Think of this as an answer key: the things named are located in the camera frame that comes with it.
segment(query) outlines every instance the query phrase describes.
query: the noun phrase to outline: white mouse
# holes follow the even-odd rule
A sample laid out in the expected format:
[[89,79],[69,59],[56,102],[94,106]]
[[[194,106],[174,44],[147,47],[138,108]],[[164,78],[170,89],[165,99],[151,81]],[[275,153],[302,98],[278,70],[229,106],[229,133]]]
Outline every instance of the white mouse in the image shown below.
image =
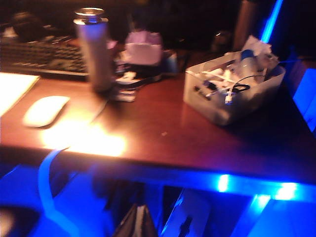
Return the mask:
[[25,113],[23,124],[27,127],[50,125],[69,99],[66,96],[48,96],[37,100]]

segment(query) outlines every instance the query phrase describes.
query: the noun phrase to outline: keyboard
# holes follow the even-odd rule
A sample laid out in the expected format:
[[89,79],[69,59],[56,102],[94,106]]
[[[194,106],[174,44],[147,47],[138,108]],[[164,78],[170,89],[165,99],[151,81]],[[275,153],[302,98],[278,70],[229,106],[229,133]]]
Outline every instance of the keyboard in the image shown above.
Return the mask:
[[32,43],[0,43],[2,72],[40,76],[64,75],[85,81],[88,75],[79,47]]

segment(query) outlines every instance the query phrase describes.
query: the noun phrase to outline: clear plastic bin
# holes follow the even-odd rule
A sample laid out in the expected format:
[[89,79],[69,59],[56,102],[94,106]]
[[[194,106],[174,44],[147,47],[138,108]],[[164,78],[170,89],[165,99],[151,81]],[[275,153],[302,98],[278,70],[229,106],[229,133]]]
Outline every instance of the clear plastic bin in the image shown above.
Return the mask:
[[[234,52],[214,60],[197,64],[187,68],[187,71],[199,73],[206,70],[225,68],[232,61],[240,58],[240,52]],[[281,66],[275,67],[270,72],[270,79],[266,80],[248,90],[234,95],[230,105],[225,104],[225,94],[216,93],[207,100],[205,96],[212,91],[203,85],[202,79],[186,74],[183,100],[195,110],[207,117],[217,125],[227,125],[239,118],[246,116],[258,109],[263,104],[271,101],[277,93],[282,82],[285,69]]]

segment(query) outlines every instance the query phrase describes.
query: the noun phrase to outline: white paper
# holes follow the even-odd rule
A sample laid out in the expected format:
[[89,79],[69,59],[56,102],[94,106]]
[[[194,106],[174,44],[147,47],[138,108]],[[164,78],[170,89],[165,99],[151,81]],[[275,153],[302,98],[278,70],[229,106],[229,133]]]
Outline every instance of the white paper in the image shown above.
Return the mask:
[[0,116],[4,115],[38,81],[39,76],[0,73]]

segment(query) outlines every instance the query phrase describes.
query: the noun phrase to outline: wooden desk surface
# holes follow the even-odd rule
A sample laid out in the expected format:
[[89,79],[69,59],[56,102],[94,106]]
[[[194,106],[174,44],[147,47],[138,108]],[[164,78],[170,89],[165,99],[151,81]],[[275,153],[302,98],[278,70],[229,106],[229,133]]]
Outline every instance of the wooden desk surface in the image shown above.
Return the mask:
[[[1,118],[2,159],[38,165],[70,141],[58,157],[71,165],[133,164],[316,184],[316,139],[284,88],[269,105],[219,127],[183,102],[183,86],[184,75],[146,85],[133,103],[109,102],[87,129],[102,97],[85,82],[40,79]],[[49,128],[24,127],[27,109],[50,95],[71,98],[58,120]]]

